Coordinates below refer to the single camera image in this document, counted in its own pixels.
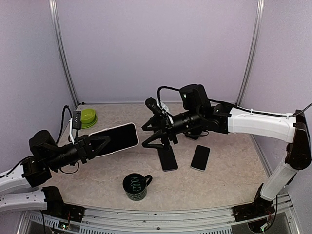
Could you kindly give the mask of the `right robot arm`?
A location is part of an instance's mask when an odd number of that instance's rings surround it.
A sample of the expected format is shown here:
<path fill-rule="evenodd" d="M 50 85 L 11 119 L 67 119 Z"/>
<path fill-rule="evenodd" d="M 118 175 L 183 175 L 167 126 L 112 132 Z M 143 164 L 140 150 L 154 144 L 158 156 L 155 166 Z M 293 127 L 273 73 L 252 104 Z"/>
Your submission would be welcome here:
<path fill-rule="evenodd" d="M 269 180 L 259 187 L 249 206 L 253 216 L 262 215 L 297 172 L 311 164 L 310 134 L 304 111 L 296 110 L 294 114 L 258 112 L 223 101 L 217 101 L 217 105 L 212 106 L 201 84 L 190 84 L 178 91 L 185 112 L 176 116 L 163 107 L 159 98 L 146 99 L 145 105 L 154 115 L 142 126 L 144 131 L 153 131 L 143 141 L 144 148 L 168 150 L 170 142 L 177 143 L 177 134 L 200 134 L 205 130 L 271 137 L 288 144 L 287 155 Z"/>

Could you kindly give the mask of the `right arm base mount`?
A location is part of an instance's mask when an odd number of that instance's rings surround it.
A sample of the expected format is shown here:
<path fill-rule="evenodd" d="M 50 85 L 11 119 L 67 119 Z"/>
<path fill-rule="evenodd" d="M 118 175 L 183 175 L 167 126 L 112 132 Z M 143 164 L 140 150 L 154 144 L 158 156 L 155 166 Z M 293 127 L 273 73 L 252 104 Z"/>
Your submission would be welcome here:
<path fill-rule="evenodd" d="M 262 217 L 275 212 L 273 202 L 264 199 L 254 200 L 251 203 L 234 206 L 232 210 L 236 222 Z"/>

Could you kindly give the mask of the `purple edged black phone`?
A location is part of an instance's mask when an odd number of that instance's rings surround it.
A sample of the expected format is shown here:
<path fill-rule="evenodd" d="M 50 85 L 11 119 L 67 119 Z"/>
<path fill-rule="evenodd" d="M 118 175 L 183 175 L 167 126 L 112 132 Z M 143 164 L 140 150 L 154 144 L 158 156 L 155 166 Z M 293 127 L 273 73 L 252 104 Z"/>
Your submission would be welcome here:
<path fill-rule="evenodd" d="M 157 151 L 163 171 L 167 172 L 178 169 L 178 164 L 171 146 L 169 146 L 168 150 L 158 149 Z"/>

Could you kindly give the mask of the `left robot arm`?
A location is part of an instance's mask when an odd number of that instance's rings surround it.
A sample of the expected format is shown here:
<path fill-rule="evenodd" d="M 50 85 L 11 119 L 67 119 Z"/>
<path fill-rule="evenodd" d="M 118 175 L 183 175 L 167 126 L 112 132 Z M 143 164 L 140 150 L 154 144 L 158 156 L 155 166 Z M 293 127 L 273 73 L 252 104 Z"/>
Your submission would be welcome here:
<path fill-rule="evenodd" d="M 62 217 L 68 213 L 60 191 L 55 186 L 42 187 L 51 172 L 98 156 L 110 142 L 109 136 L 79 136 L 76 142 L 59 147 L 47 130 L 37 132 L 30 140 L 32 152 L 12 169 L 0 175 L 0 210 L 42 210 Z"/>

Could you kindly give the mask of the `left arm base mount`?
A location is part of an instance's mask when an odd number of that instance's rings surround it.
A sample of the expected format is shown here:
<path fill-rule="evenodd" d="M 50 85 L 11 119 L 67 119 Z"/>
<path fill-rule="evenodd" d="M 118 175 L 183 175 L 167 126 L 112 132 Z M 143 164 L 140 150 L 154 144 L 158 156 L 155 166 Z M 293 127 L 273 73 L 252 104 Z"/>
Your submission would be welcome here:
<path fill-rule="evenodd" d="M 44 201 L 47 204 L 47 208 L 43 210 L 44 214 L 68 221 L 82 222 L 84 207 L 65 203 L 59 189 L 55 186 L 43 187 L 41 191 L 44 192 Z"/>

